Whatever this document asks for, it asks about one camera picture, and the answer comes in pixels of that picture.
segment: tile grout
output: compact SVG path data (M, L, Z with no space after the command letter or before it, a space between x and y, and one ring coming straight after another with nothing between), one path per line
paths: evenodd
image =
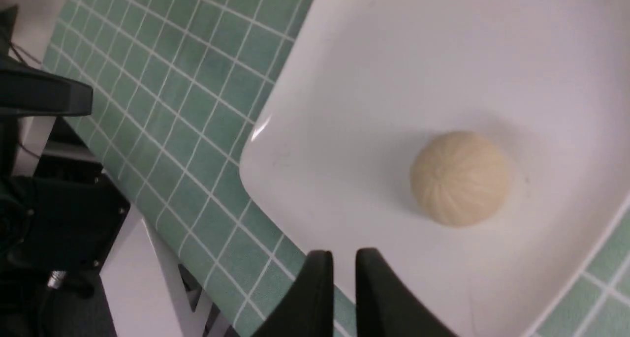
M210 35L210 39L212 39L212 37L214 37L214 34L217 32L218 27L219 27L219 22L221 21L221 19L222 19L222 18L223 18L223 10L221 10L221 12L219 13L219 18L217 18L217 23L216 23L216 25L214 25L214 27L212 28L212 32L211 32L211 35ZM202 60L202 61L201 61L201 62L199 63L199 65L197 66L197 68L196 68L196 70L195 70L195 74L193 75L193 79L195 79L195 78L196 78L196 76L197 76L197 74L198 74L199 70L201 69L201 63L203 62L203 59L205 59L205 54L207 53L207 50L208 50L208 48L206 47L206 48L205 48L205 50L203 51L203 56L202 56L202 58L201 58L201 60ZM186 96L184 97L185 99L188 97L188 95L189 95L190 91L192 90L192 88L193 88L193 84L191 83L191 84L189 85L189 89L186 91ZM208 119L207 119L207 120L203 123L203 127L202 127L202 129L201 129L201 133L205 133L205 128L206 128L207 124L210 122L210 119L212 118L212 116L214 115L214 112L215 112L215 110L216 110L216 108L217 108L218 104L219 104L219 102L217 101L217 102L215 102L215 103L214 103L214 106L212 106L212 111L210 112L210 115L208 115ZM236 138L236 140L234 140L234 144L236 144L236 142L238 142L238 137ZM195 148L193 149L193 151L192 151L192 153L191 153L191 155L190 155L191 160L192 160L192 158L194 158L194 157L195 157L196 150L198 149L198 147L199 147L199 144L200 144L200 143L201 143L201 138L199 138L199 139L197 140L196 144L195 144ZM217 186L217 184L219 183L219 179L220 179L220 178L221 178L221 176L223 175L223 169L225 168L226 163L227 163L227 162L223 162L223 165L221 166L221 170L219 170L219 174L217 175L217 178L214 180L214 183L212 184L212 190L211 190L211 192L212 192L212 191L214 191L214 188L215 188L215 187ZM211 201L211 198L210 198L210 196L208 196L208 199L207 199L207 200L205 201L205 203L203 204L203 207L202 207L201 211L199 212L198 216L195 218L195 221L193 222L192 226L190 227L191 232L192 232L192 229L193 229L193 228L195 227L195 225L197 224L197 222L199 221L199 218L201 218L201 216L202 216L203 212L205 211L205 209L206 209L206 207L207 207L207 205L208 205L208 203L209 203L210 201Z
M589 313L586 315L586 317L584 317L580 325L578 325L578 328L573 333L573 337L583 336L583 334L590 327L592 322L594 322L594 320L596 319L597 314L601 311L601 308L603 308L603 304L607 300L607 297L612 295L611 293L615 291L615 287L617 286L617 283L621 281L628 267L630 267L630 252L626 252L626 257L623 260L623 263L620 265L619 268L617 268L617 271L615 272L615 274L613 274L612 279L610 279L610 282L603 286L603 290L601 291L601 296L597 299L596 303L591 307L591 310L589 310Z
M220 3L216 2L216 1L213 1L213 0L200 0L200 1L204 1L206 3L209 3L210 5L214 5L216 7L222 7L223 6ZM240 17L241 19L244 19L244 20L248 21L249 23L252 23L252 24L254 24L254 25L256 25L256 26L258 26L258 27L260 27L260 28L262 28L264 30L267 30L267 31L269 31L269 32L279 36L279 37L282 37L284 39L289 39L290 41L295 43L295 38L293 38L291 36L287 36L285 34L282 34L282 32L274 30L273 28L271 28L269 26L266 26L263 23L260 23L259 21L256 21L256 19L254 17L249 17L249 16L246 16L244 14L241 14L241 12L238 12L238 11L236 11L234 9L231 9L230 7L227 7L227 4L225 4L224 7L222 7L222 8L225 9L225 11L230 12L230 14L234 14L234 15Z
M199 36L196 36L195 34L193 34L192 32L190 32L188 29L182 28L181 26L175 24L174 22L170 21L169 19L167 19L166 17L162 17L161 15L159 15L156 12L153 12L151 9L149 9L148 7L145 7L143 5L141 5L140 3L138 3L137 1L134 0L127 0L129 3L132 3L133 5L135 5L136 7L138 7L139 9L143 10L144 12L146 12L147 14L151 14L153 16L155 16L156 18L160 19L162 22L164 22L167 25L170 25L171 27L175 28L176 30L179 30L179 32L182 32L184 34L184 37L188 36L191 37L192 39L195 39L196 41L198 41L199 43L202 43L203 45L207 46L208 48L211 48L212 50L214 50L215 52L220 53L221 55L223 55L224 57L226 57L227 59L230 59L230 61L232 63L237 63L240 66L242 66L243 68L249 70L250 72L254 73L256 76L262 78L264 81L266 82L272 82L275 83L275 81L268 79L267 77L265 77L265 75L263 75L262 73L260 73L258 70L254 70L254 68L252 68L251 66L243 63L242 61L239 61L236 57L231 56L230 54L227 54L226 52L224 52L223 50L219 49L218 47L214 46L211 44L211 38L206 41L203 38L200 38ZM266 27L265 25L262 25L261 23L258 23L257 21L252 20L251 18L240 14L239 12L233 11L231 10L229 7L227 7L227 4L225 5L221 5L220 3L216 3L214 1L206 1L206 2L210 2L212 5L218 7L219 9L222 10L223 12L230 12L232 14L235 14L239 17L241 17L241 19L244 19L245 21L247 21L250 24L253 25L257 25L261 28L263 28L264 30L268 30L270 32L274 32L276 35L278 35L279 37L281 37L282 39L287 39L289 41L291 41L292 43L295 43L295 39L293 39L290 36L287 36L285 34L282 34L281 32L277 32L276 30L271 30L269 27ZM146 48L149 51L152 51L153 49L151 49L149 46L147 46Z
M607 294L608 296L614 297L615 299L621 301L622 303L624 303L624 304L628 305L628 307L630 307L630 298L628 298L625 295L623 295L620 292L618 292L617 289L608 290L608 287L606 287L605 283L603 283L602 281L600 281L600 279L598 279L597 277L595 277L594 275L592 275L592 274L590 274L588 272L583 272L581 274L581 276L583 276L583 278L585 278L590 283L592 283L592 284L596 285L598 288L600 288L601 291L604 294Z
M52 45L52 48L59 50L59 48L58 48L56 45ZM85 74L85 72L84 72L83 70L81 70L81 68L78 68L78 69L79 69L79 72L81 72L81 73L82 73L82 74L86 77L86 79L90 79L90 81L92 81L92 78L91 78L90 76L88 76L87 74ZM99 85L97 85L97 84L94 84L94 86L95 86L96 88L99 88L99 89L101 88L101 87L100 87ZM85 118L85 119L87 119L89 122L94 123L95 127L96 127L99 131L101 131L101 133L104 133L104 132L103 132L103 130L100 128L100 125L99 125L99 124L96 124L96 123L95 123L92 119L90 119L89 117L87 117L87 118ZM119 150L119 149L117 149L117 147L115 146L115 144L113 144L111 141L110 141L110 145L109 145L109 146L113 147L116 151L119 151L119 153L120 153L120 150ZM175 210L173 210L173 209L169 206L169 204L168 204L168 203L166 203L166 202L164 201L164 198L162 198L162 196L160 196L160 194L159 194L159 193L158 193L158 192L157 192L157 191L156 191L156 190L155 190L155 189L151 186L151 184L150 184L150 183L148 183L148 179L145 179L145 178L144 178L144 176L143 176L143 175L142 175L142 174L141 174L141 173L140 173L140 172L139 172L139 171L135 168L135 166L134 166L134 165L133 165L133 164L132 164L132 163L128 160L128 158L123 157L123 160L124 160L124 162L126 163L126 166L129 166L129 167L130 167L130 169L132 169L134 172L136 172L136 174L137 174L137 175L138 175L138 176L142 179L142 181L143 181L143 187L145 187L145 186L146 186L146 187L148 187L151 191L153 191L153 192L154 192L155 196L157 196L157 198L158 198L158 199L162 202L162 204L163 204L165 207L167 207L167 208L168 208L168 209L169 209L169 210L173 213L173 215L174 215L174 216L178 219L178 221L180 221L180 224L181 224L183 227L185 227L185 228L187 229L189 236L191 236L192 238L194 238L194 239L195 239L195 240L196 240L196 241L197 241L197 242L198 242L198 243L199 243L199 244L200 244L200 245L201 245L201 246L202 246L202 247L206 250L206 252L209 254L209 256L211 256L211 258L215 261L215 264L216 264L216 265L217 265L217 266L218 266L218 267L219 267L219 268L220 268L220 269L221 269L221 270L222 270L222 271L226 274L226 276L228 276L228 278L230 279L230 281L232 281L232 283L234 283L234 284L236 285L236 287L238 288L239 292L241 292L241 294L243 294L244 296L246 296L246 293L245 293L245 291L243 290L243 288L242 288L242 287L241 287L241 286L240 286L240 285L236 282L236 280L235 280L235 279L234 279L234 278L233 278L233 277L232 277L232 276L231 276L231 275L227 272L227 270L225 269L225 267L223 267L223 266L219 263L219 259L218 259L218 257L217 257L217 258L215 258L215 257L214 257L214 255L213 255L213 254L209 251L209 249L207 249L207 247L205 247L205 244L204 244L204 243L203 243L203 242L202 242L202 241L201 241L201 240L200 240L200 239L199 239L199 238L195 235L195 233L194 233L194 232L192 232L192 231L191 231L191 228L189 228L189 227L188 227L188 225L186 225L186 223L183 221L183 219L182 219L182 218L180 218L179 214L177 214L177 213L175 212ZM194 180L194 181L196 180L196 178L194 178L192 175L189 175L189 177L191 177L191 179L192 179L192 180ZM222 203L221 203L221 202L220 202L220 201L219 201L216 197L214 197L214 195L213 195L213 194L209 194L209 197L210 197L211 199L213 199L213 200L214 200L214 202L216 202L216 204L218 204L218 206L219 206L219 207L221 207L221 209L225 212L225 214L227 214L227 216L228 216L229 218L231 218L234 222L236 222L235 229L238 227L238 228L240 228L241 230L243 230L243 231L244 231L244 232L245 232L245 233L246 233L246 234L250 237L250 239L252 239L252 240L253 240L253 241L254 241L257 245L259 245L259 246L260 246L260 248L261 248L263 251L265 251L265 252L269 255L268 249L266 249L266 247L264 247L264 245L262 245L262 243L258 240L258 238L256 238L256 237L255 237L255 236L254 236L254 235L253 235L253 234L252 234L252 233L251 233L248 229L246 229L244 226L242 226L242 225L241 225L241 223L238 221L238 219L236 219L236 218L235 218L235 216L234 216L234 215L233 215L233 214L232 214L229 210L227 210L227 208L225 208L225 206L223 206L223 204L222 204ZM243 213L241 214L240 218L242 218L243 216L245 216L245 213L246 213L246 211L247 211L246 209L249 207L249 205L251 204L251 202L252 202L252 201L251 201L251 199L250 199L250 200L249 200L249 203L248 203L248 204L247 204L247 206L246 206L246 208L243 210ZM288 272L288 269L286 269L286 267L284 267L284 265L282 265L282 263L280 263L280 262L279 262L279 261L277 261L276 259L275 259L274 261L275 261L275 262L279 265L279 267L280 267L282 270L284 270L285 272ZM207 280L208 280L208 278L206 278L206 281L204 282L204 287L205 287L205 285L207 284Z
M52 46L52 48L57 49L57 50L59 51L59 53L61 53L61 54L64 54L64 55L65 55L65 52L63 52L63 50L61 50L60 48L58 48L58 47L57 47L57 46L55 46L54 44L51 44L51 46ZM93 81L93 80L92 80L92 78L91 78L90 76L88 76L87 74L85 74L85 72L84 72L81 68L78 68L78 65L76 65L76 63L75 63L74 61L70 60L70 63L74 64L74 65L77 67L77 69L79 70L79 72L80 72L80 73L82 73L82 74L86 77L86 79L90 79L90 81ZM100 85L98 85L98 84L96 84L96 83L94 84L94 86L95 86L96 88L98 88L98 89L100 89L100 88L101 88L101 86L100 86ZM103 132L103 130L100 128L99 124L96 124L96 123L95 123L92 119L90 119L89 117L86 117L85 119L87 119L89 122L94 123L95 128L96 128L96 129L95 129L95 131L96 131L96 130L98 130L98 131L101 131L101 133L104 133L104 132ZM114 148L114 150L116 150L116 151L118 151L118 152L120 153L120 150L119 150L119 149L117 149L117 147L115 146L115 144L113 144L113 142L112 142L111 140L109 140L109 142L110 142L109 146L110 146L110 147L113 147L113 148ZM168 152L164 152L164 153L165 153L167 156L169 156L169 158L171 158L171 160L173 160L174 162L176 162L176 164L178 164L178 166L181 166L181 165L180 165L180 163L179 163L179 162L178 162L175 158L172 158L172 155L171 155L171 154L169 154ZM237 283L236 279L234 279L234 277L232 277L232 276L230 275L230 273L227 271L227 269L225 269L225 267L223 267L223 265L221 265L221 263L219 262L219 257L220 257L220 256L215 257L215 256L214 256L214 255L210 252L210 250L209 250L209 249L205 246L205 244L203 243L203 241L201 241L201 240L200 240L200 239L196 236L196 234L195 234L194 232L192 232L192 228L191 228L191 227L189 227L188 225L186 225L186 223L183 221L183 219L182 219L182 218L180 218L179 214L177 214L177 213L175 212L175 210L173 210L173 209L170 207L170 205L169 205L167 202L165 202L164 198L162 198L162 196L160 196L160 194L159 194L159 193L158 193L158 192L157 192L157 191L156 191L156 190L155 190L155 189L151 186L151 184L150 184L150 183L148 183L148 179L144 178L144 176L143 176L143 175L142 175L142 174L141 174L141 173L140 173L140 172L139 172L139 171L135 168L135 166L134 166L133 164L131 164L131 162L128 160L128 158L123 157L123 160L124 160L124 162L125 162L125 165L126 165L126 166L128 166L128 167L130 167L130 169L132 169L132 170L133 170L133 171L134 171L134 172L135 172L135 173L136 173L136 174L137 174L137 175L138 175L138 176L142 179L142 182L143 182L142 187L148 187L148 188L149 188L149 189L153 192L153 194L154 194L155 196L157 196L157 198L158 198L158 199L162 202L162 204L164 205L164 207L165 207L165 208L167 208L167 209L169 209L169 210L173 213L173 215L175 216L175 218L177 218L177 220L180 222L180 224L181 224L183 227L185 227L185 229L187 230L187 236L188 236L188 237L192 237L193 239L195 239L195 240L197 241L197 243L198 243L201 247L203 247L203 249L207 252L207 254L208 254L208 255L209 255L209 256L210 256L210 257L214 260L214 266L211 268L211 271L210 271L210 272L209 272L209 274L207 275L207 277L206 277L206 279L205 279L205 281L204 281L204 283L203 283L203 288L205 289L205 286L207 285L207 283L208 283L208 281L209 281L209 278L210 278L211 272L213 272L213 270L214 270L214 269L216 269L216 267L218 267L219 269L221 269L221 271L223 272L223 274L225 274L225 276L227 276L227 278L228 278L228 279L230 279L230 281L232 282L232 284L234 284L234 286L237 288L237 290L239 290L239 292L240 292L241 294L243 294L243 296L244 296L244 297L246 297L247 295L246 295L245 290L243 290L243 288L242 288L242 287L241 287L241 286ZM190 177L190 178L191 178L191 180L193 180L194 182L197 182L197 181L198 181L198 180L196 180L196 178L195 178L194 176L192 176L192 175L190 175L190 174L189 174L189 177ZM197 184L201 187L201 189L206 189L204 186L200 185L200 183L197 183ZM140 190L139 190L139 193L135 196L135 200L134 200L135 202L137 202L137 198L138 198L139 194L140 194ZM228 216L229 218L231 218L231 219L235 222L235 227L234 227L234 229L233 229L233 232L232 232L232 234L230 235L230 238L226 241L226 243L225 243L225 245L224 245L224 247L223 247L223 249L222 249L222 250L225 250L225 248L227 248L227 245L228 245L228 243L230 242L230 239L232 238L232 236L233 236L233 234L236 232L236 230L237 230L237 229L241 229L241 230L243 230L243 232L245 232L245 233L246 233L246 234L250 237L250 239L251 239L252 241L254 241L254 242L255 242L255 243L259 246L259 248L260 248L262 251L264 251L264 252L265 252L265 253L266 253L266 254L270 257L270 259L271 259L272 261L274 261L274 263L276 263L276 265L278 265L278 267L279 267L279 268L280 268L280 269L281 269L281 270L282 270L282 271L286 274L286 276L288 276L288 278L290 278L292 281L295 281L295 275L293 275L293 274L290 272L290 270L288 270L288 269L284 266L284 264L283 264L282 262L280 262L280 261L279 261L279 260L275 257L275 255L274 255L272 252L270 252L270 250L269 250L269 249L267 249L267 248L265 247L265 245L263 245L263 244L260 242L260 240L259 240L258 238L256 238L256 237L254 236L254 234L252 234L252 232L251 232L248 228L246 228L246 227L242 224L241 220L242 220L242 218L245 216L245 214L246 214L246 212L247 212L248 207L251 205L251 203L252 203L252 199L249 199L248 204L246 205L245 209L243 209L243 212L242 212L242 213L241 213L241 215L239 216L239 219L237 219L237 218L235 218L234 214L232 214L229 210L227 210L227 208L226 208L225 206L223 206L223 204L222 204L222 203L218 200L218 198L214 197L214 195L213 195L213 194L211 194L211 193L207 193L207 194L208 194L208 196L209 196L209 198L207 199L207 201L208 201L208 200L210 200L210 199L214 200L214 202L215 202L215 203L216 203L219 207L221 207L221 209L225 212L225 214L227 214L227 216ZM259 315L261 315L261 317L263 317L263 319L264 319L264 318L265 318L265 315L264 315L264 314L262 314L262 312L259 310L258 306L256 306L256 304L255 304L255 303L253 303L252 301L249 301L249 303L252 305L252 308L254 308L254 310L256 310L256 313L257 313L257 314L259 314ZM344 328L343 328L343 327L342 327L342 326L338 323L338 321L337 321L337 320L335 320L335 327L337 328L337 330L338 330L338 331L340 331L340 333L342 333L342 335L344 335L344 336L346 336L346 337L350 337L350 335L349 335L349 334L345 331L345 329L344 329Z
M97 14L96 12L94 12L94 15L97 15L99 18L101 18L101 19L102 19L102 16L101 16L101 15L99 15L99 14ZM104 23L107 23L108 25L115 26L115 25L114 25L111 21L107 21L106 19L103 19L103 21L104 21ZM75 29L74 29L72 26L68 25L67 23L65 23L65 22L61 22L61 23L65 24L67 28L72 29L73 31L75 31ZM181 30L182 28L181 28L180 26L176 26L176 28L180 29L180 32L182 31L182 30ZM175 69L176 71L178 71L180 74L182 74L182 76L183 76L183 77L185 77L186 79L188 79L189 81L191 81L191 83L193 83L193 84L197 85L199 88L201 88L201 89L202 89L202 90L204 90L205 92L207 92L207 93L211 94L213 97L216 97L216 98L217 98L220 102L222 102L222 103L223 103L223 105L224 105L224 106L226 106L226 107L230 108L230 110L234 111L234 113L238 114L238 115L239 115L239 116L241 116L242 118L245 118L245 120L246 120L246 121L248 121L248 122L250 122L250 123L254 124L254 121L250 120L250 118L248 118L246 115L244 115L241 111L236 110L236 108L234 108L234 106L232 106L231 104L229 104L229 102L227 102L227 101L225 101L225 100L223 100L223 99L220 99L220 98L219 98L219 96L218 96L218 95L216 95L216 93L214 93L214 92L212 92L211 90L209 90L206 86L204 86L204 85L200 84L197 80L195 80L195 79L194 79L194 77L189 76L187 73L183 72L183 70L180 70L179 68L177 68L177 66L175 66L175 64L174 64L175 60L173 60L173 61L167 61L167 59L165 59L165 58L164 58L164 57L162 57L161 55L157 54L157 53L155 52L155 50L153 50L153 49L149 48L148 46L144 45L144 43L142 43L141 41L139 41L138 39L136 39L136 38L135 38L135 36L132 36L131 34L128 34L128 32L126 32L125 30L119 30L119 33L122 33L124 36L128 37L129 39L131 39L131 40L132 40L132 41L133 41L136 45L138 45L140 48L142 48L142 49L144 49L146 52L148 52L150 56L153 56L153 57L155 57L156 59L159 59L161 62L163 62L163 63L164 63L164 64L166 64L167 66L170 66L171 68L173 68L173 69ZM186 37L186 36L192 37L193 39L198 39L198 37L194 36L193 34L189 34L188 32L185 32L185 33L184 33L184 37ZM214 51L216 51L216 52L218 52L218 53L221 53L222 55L224 55L224 56L225 56L225 57L227 57L228 59L229 59L229 58L231 58L230 56L228 56L227 54L225 54L225 52L220 51L220 50L217 50L217 49L216 49L216 47L214 47L214 46L208 46L208 45L207 45L207 43L205 43L205 42L203 42L203 41L202 41L202 39L198 39L198 41L200 41L200 42L201 42L204 46L206 46L206 47L208 47L208 48L212 48L212 50L214 50ZM106 57L108 57L108 56L107 56L107 54L106 54L105 52L103 52L103 51L102 51L102 50L100 50L99 48L97 48L97 49L98 49L98 51L99 51L99 52L101 52L101 54L104 54ZM116 66L119 66L119 64L118 64L118 63L116 63L115 61L112 61L112 63L114 63ZM240 61L238 62L238 64L239 64L240 66L242 66L243 68L247 68L247 70L249 70L250 72L251 72L251 71L253 71L253 69L251 69L249 66L246 66L245 64L242 64ZM130 74L127 70L125 70L123 65L122 65L122 66L120 66L120 68L121 68L122 72L124 72L126 75L130 76L133 80L135 80L135 81L136 81L136 78L135 78L133 75L131 75L131 74ZM138 83L142 86L142 88L144 88L145 90L149 91L149 93L151 93L151 95L153 95L153 94L154 94L154 93L153 93L153 91L148 90L148 89L144 86L144 84L142 84L139 80L137 80L137 82L138 82Z
M96 46L94 46L93 44L91 44L89 41L87 41L87 44L92 46L98 53L103 54L103 52L101 50L99 50ZM60 48L54 46L55 48L57 48L60 52L62 52L66 57L68 57L68 55L63 52L63 50L61 50ZM112 62L114 65L119 66L115 61L112 61L107 55L103 55L108 61ZM121 68L122 72L125 73L131 80L135 81L138 85L138 88L142 88L144 91L146 91L147 93L149 93L149 95L151 95L151 97L157 99L162 106L164 106L165 108L167 108L169 111L171 111L173 113L173 115L175 115L176 119L181 120L182 122L184 122L187 126L191 127L193 131L195 131L195 133L197 133L200 137L202 137L204 140L206 140L207 142L209 142L213 147L215 147L223 156L227 157L232 163L236 164L238 166L238 162L236 162L233 158L230 158L229 155L227 153L225 153L225 151L223 151L223 149L221 149L218 145L214 144L214 142L212 142L212 140L210 140L210 138L206 137L205 134L203 134L201 131L198 131L194 126L192 126L192 124L190 124L187 120L185 120L185 118L183 118L179 113L176 113L173 108L171 108L171 106L165 104L164 102L162 102L162 100L159 99L159 96L155 95L155 93L153 93L153 91L148 90L146 88L146 86L142 85L137 79L135 79L135 77L133 77L133 75L130 75L126 70L124 70L123 68ZM109 95L107 92L104 92L104 90L102 90L102 92L107 95L109 98L111 98L111 95ZM123 110L124 113L126 115L128 115L128 117L130 118L130 120L132 122L134 122L134 124L136 124L136 126L138 126L138 128L140 128L140 130L142 130L144 128L143 125L140 124L140 122L138 122L135 118L131 117L131 115L128 114L127 109L129 107L129 105L131 105L131 101L129 102L128 106L126 108L123 108L122 106L120 106L117 102L114 102L119 108L120 110ZM151 135L146 134L148 137L151 138L151 140L153 142L155 142L156 144L159 144L159 142L155 139L153 139L153 137Z
M272 251L273 254L275 254L275 252L277 252L277 250L280 247L283 239L284 239L284 234L281 234L278 242L274 246L274 250ZM260 281L263 279L263 276L265 275L265 272L267 271L267 269L271 265L271 262L272 262L272 258L269 257L267 259L266 263L265 263L265 267L263 267L263 270L260 272L260 274L258 275L258 278L254 282L254 286L252 286L252 289L250 289L249 294L247 294L247 297L245 298L245 301L243 301L243 303L241 304L241 307L239 308L238 312L236 313L236 317L234 318L234 325L235 326L236 326L236 323L238 323L239 317L241 317L241 312L243 312L243 309L245 308L245 306L247 306L247 303L250 303L250 304L253 303L251 301L252 300L252 293L254 292L254 290L256 290L256 288L258 288L258 284L260 284Z

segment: dough ball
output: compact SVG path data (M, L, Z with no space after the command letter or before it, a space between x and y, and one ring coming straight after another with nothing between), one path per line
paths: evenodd
M464 226L489 218L510 192L508 161L481 135L454 131L435 138L411 167L411 191L432 219Z

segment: cable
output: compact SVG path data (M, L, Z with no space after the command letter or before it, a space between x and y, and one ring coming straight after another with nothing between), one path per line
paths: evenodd
M26 50L24 50L24 48L22 48L21 46L15 45L11 39L9 39L9 37L6 35L6 33L4 32L3 29L0 29L0 35L2 36L2 39L4 39L4 41L9 45L9 48L11 48L11 50L13 50L13 53L15 54L15 56L18 58L18 60L25 65L29 65L27 63L27 61L24 60L24 58L22 57L22 54L20 54L20 52L18 52L18 48L20 48L20 50L22 50L22 52L27 55L27 57L29 57L29 59L31 59L32 61L41 64L41 62L36 58L33 57L33 55L31 55L29 52L27 52Z
M36 153L33 153L32 151L30 151L29 149L27 149L27 147L24 146L24 144L22 144L21 142L18 142L18 146L22 148L22 150L25 151L25 153L31 155L34 158L41 158L40 155L37 155Z
M39 65L41 65L41 64L42 64L42 63L41 63L41 61L40 61L39 59L37 59L36 57L34 57L31 53L27 52L27 50L25 50L24 48L22 48L20 45L18 45L18 44L16 44L16 43L13 43L13 46L14 46L16 49L20 50L20 52L22 52L24 55L26 55L27 57L29 57L29 59L30 59L31 61L34 61L35 63L38 63Z

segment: green tiled wall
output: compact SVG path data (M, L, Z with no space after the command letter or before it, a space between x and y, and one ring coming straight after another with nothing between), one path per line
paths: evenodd
M94 86L67 121L244 337L304 263L238 166L312 2L68 0L44 59ZM626 217L534 337L630 336L629 252ZM335 336L353 335L336 290Z

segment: round dough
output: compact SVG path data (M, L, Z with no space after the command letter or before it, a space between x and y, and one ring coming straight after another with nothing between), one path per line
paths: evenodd
M464 226L489 218L510 192L508 161L481 135L454 131L435 138L411 167L411 191L432 219Z

